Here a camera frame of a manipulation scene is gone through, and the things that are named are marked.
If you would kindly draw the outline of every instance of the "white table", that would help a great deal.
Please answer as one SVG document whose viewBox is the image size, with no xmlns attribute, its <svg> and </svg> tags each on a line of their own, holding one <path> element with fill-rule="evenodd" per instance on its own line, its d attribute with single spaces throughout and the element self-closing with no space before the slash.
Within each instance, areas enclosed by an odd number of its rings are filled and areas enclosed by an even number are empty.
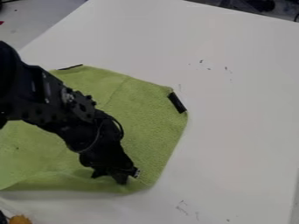
<svg viewBox="0 0 299 224">
<path fill-rule="evenodd" d="M 148 191 L 1 195 L 47 224 L 288 223 L 299 167 L 298 41 L 298 24 L 269 17 L 181 0 L 90 0 L 23 49 L 25 61 L 84 63 L 172 86 L 190 113 L 184 136 Z"/>
</svg>

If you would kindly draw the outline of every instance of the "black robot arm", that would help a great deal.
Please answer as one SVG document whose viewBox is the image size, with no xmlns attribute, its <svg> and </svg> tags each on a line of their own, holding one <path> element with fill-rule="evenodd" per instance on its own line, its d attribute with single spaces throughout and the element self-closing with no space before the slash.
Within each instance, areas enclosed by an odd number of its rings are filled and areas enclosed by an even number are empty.
<svg viewBox="0 0 299 224">
<path fill-rule="evenodd" d="M 92 167 L 92 178 L 112 176 L 126 184 L 139 171 L 121 146 L 122 126 L 96 109 L 91 95 L 73 91 L 39 66 L 28 66 L 0 41 L 0 129 L 23 120 L 60 136 L 80 162 Z"/>
</svg>

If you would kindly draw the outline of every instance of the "cable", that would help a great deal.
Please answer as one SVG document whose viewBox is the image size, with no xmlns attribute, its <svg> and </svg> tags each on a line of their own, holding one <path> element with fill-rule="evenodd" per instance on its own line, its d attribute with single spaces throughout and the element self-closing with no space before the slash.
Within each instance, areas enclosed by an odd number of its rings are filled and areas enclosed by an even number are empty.
<svg viewBox="0 0 299 224">
<path fill-rule="evenodd" d="M 297 22 L 298 17 L 299 17 L 299 13 L 296 14 L 296 16 L 294 18 L 294 22 Z"/>
<path fill-rule="evenodd" d="M 7 3 L 12 3 L 12 2 L 16 2 L 19 0 L 6 0 L 6 1 L 2 1 L 3 4 L 7 4 Z"/>
</svg>

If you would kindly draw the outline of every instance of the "green towel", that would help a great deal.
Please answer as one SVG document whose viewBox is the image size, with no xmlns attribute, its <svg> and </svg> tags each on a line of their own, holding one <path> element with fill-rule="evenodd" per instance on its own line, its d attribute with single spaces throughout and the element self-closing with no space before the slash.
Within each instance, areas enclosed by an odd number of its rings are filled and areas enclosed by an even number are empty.
<svg viewBox="0 0 299 224">
<path fill-rule="evenodd" d="M 8 122 L 0 130 L 0 189 L 132 193 L 154 185 L 187 122 L 187 113 L 179 114 L 167 97 L 172 89 L 90 66 L 51 73 L 92 95 L 98 109 L 122 124 L 122 146 L 141 175 L 126 185 L 109 176 L 92 179 L 93 170 L 83 167 L 58 136 L 25 122 Z"/>
</svg>

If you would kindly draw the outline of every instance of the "stain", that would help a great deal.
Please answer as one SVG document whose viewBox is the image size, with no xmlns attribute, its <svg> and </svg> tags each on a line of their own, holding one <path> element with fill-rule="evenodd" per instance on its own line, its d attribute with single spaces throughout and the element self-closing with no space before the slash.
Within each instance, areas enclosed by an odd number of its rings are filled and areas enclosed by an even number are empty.
<svg viewBox="0 0 299 224">
<path fill-rule="evenodd" d="M 185 215 L 189 215 L 182 207 L 176 206 L 176 209 Z"/>
<path fill-rule="evenodd" d="M 196 212 L 196 220 L 199 221 L 199 212 Z"/>
</svg>

